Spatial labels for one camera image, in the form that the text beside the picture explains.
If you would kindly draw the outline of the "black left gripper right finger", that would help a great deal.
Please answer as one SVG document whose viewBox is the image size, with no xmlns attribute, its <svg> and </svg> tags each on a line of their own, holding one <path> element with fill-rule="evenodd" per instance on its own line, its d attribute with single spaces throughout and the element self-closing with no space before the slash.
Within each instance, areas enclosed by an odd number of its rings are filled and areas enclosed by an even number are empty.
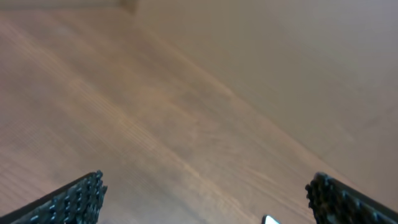
<svg viewBox="0 0 398 224">
<path fill-rule="evenodd" d="M 325 173 L 305 190 L 317 224 L 397 224 L 397 212 Z"/>
</svg>

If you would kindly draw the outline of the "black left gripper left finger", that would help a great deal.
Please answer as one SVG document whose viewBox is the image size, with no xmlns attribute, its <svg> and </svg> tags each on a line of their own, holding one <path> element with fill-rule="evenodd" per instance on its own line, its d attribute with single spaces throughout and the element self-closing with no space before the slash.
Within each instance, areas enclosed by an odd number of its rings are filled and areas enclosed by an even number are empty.
<svg viewBox="0 0 398 224">
<path fill-rule="evenodd" d="M 108 189 L 101 171 L 73 182 L 1 217 L 1 224 L 96 224 Z"/>
</svg>

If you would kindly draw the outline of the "Samsung Galaxy smartphone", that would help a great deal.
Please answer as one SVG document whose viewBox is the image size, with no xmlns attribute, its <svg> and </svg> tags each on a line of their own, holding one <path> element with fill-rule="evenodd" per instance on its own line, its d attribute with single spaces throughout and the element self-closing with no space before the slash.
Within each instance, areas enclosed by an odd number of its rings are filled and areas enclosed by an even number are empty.
<svg viewBox="0 0 398 224">
<path fill-rule="evenodd" d="M 274 217 L 270 215 L 264 215 L 261 224 L 280 224 Z"/>
</svg>

